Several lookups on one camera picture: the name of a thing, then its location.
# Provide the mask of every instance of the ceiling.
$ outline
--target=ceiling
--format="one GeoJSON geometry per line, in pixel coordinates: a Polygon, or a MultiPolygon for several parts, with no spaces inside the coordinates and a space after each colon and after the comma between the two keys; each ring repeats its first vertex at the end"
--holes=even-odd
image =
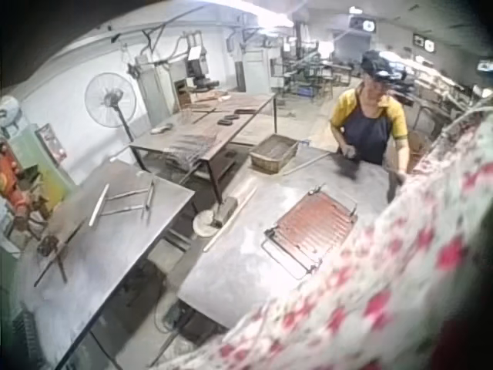
{"type": "Polygon", "coordinates": [[[483,26],[488,13],[474,2],[458,0],[306,0],[305,6],[348,12],[354,5],[365,15],[386,19],[412,29],[434,41],[462,49],[476,56],[493,55],[493,43],[483,26]]]}

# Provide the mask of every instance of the concrete floor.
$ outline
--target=concrete floor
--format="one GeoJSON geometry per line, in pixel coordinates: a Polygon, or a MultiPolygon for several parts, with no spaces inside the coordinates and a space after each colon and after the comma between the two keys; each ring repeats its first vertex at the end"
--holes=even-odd
{"type": "MultiPolygon", "coordinates": [[[[359,83],[353,79],[352,86],[359,83]]],[[[347,87],[334,88],[333,99],[319,99],[285,96],[278,106],[278,132],[297,140],[309,140],[311,146],[325,150],[336,150],[337,144],[330,130],[328,118],[336,98],[347,87]]],[[[234,140],[238,143],[257,144],[273,132],[273,117],[268,111],[256,117],[234,140]]],[[[248,146],[230,145],[229,150],[237,152],[238,164],[221,181],[225,187],[234,176],[243,160],[247,158],[248,146]]],[[[149,167],[159,172],[159,160],[148,158],[149,167]]],[[[210,185],[204,180],[192,179],[187,187],[196,191],[194,201],[203,210],[213,204],[210,185]]],[[[186,209],[180,216],[174,230],[190,239],[184,254],[165,240],[161,240],[151,251],[147,262],[132,273],[128,290],[121,289],[106,305],[100,319],[94,324],[92,333],[105,350],[125,369],[148,368],[169,333],[163,325],[163,318],[176,302],[176,292],[200,256],[207,240],[197,237],[191,230],[193,211],[186,209]]],[[[208,331],[212,323],[199,315],[194,319],[194,331],[208,331]]],[[[159,362],[175,358],[192,351],[196,343],[179,335],[160,358],[159,362]]],[[[76,368],[103,370],[113,369],[98,348],[94,339],[87,335],[72,358],[76,368]]]]}

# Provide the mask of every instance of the metal workbench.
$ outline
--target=metal workbench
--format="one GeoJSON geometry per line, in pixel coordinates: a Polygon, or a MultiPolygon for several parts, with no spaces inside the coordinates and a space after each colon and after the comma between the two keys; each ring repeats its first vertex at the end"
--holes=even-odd
{"type": "Polygon", "coordinates": [[[175,127],[172,130],[157,135],[151,135],[149,131],[129,145],[131,148],[137,150],[144,150],[152,153],[166,153],[166,150],[180,135],[215,136],[213,146],[201,156],[198,164],[187,174],[186,178],[191,176],[194,171],[198,170],[201,163],[204,163],[209,172],[216,201],[218,204],[221,204],[223,202],[223,195],[221,194],[219,186],[219,176],[218,173],[215,173],[217,170],[214,171],[211,162],[218,152],[231,142],[231,140],[271,101],[273,101],[274,132],[276,133],[277,105],[275,94],[248,95],[243,92],[232,92],[231,98],[222,102],[200,102],[201,106],[205,105],[205,107],[202,108],[204,110],[192,112],[192,114],[195,115],[194,117],[202,114],[200,118],[184,122],[183,119],[177,119],[173,116],[174,118],[172,121],[170,120],[170,122],[175,123],[175,127]],[[234,113],[236,109],[253,109],[255,110],[255,113],[240,114],[240,118],[233,120],[231,126],[217,125],[218,120],[222,119],[227,114],[234,113]]]}
{"type": "MultiPolygon", "coordinates": [[[[283,170],[323,153],[301,147],[283,170]]],[[[261,244],[265,241],[263,232],[310,189],[325,183],[330,195],[347,207],[352,203],[350,198],[356,200],[359,220],[353,233],[387,206],[387,172],[370,163],[357,165],[337,154],[284,177],[259,173],[247,161],[226,192],[247,181],[257,185],[256,193],[210,251],[200,256],[178,292],[179,299],[227,328],[254,305],[285,294],[300,283],[261,244]]]]}
{"type": "MultiPolygon", "coordinates": [[[[108,196],[112,196],[147,188],[152,178],[127,163],[107,161],[60,204],[49,221],[51,230],[85,219],[64,248],[66,284],[55,264],[34,288],[46,258],[35,248],[20,257],[14,294],[34,314],[41,350],[50,367],[63,366],[130,269],[150,252],[192,198],[193,191],[155,178],[149,217],[141,218],[140,211],[126,212],[101,216],[94,227],[88,226],[105,184],[109,183],[108,196]]],[[[140,205],[145,198],[141,193],[106,202],[105,210],[140,205]]]]}

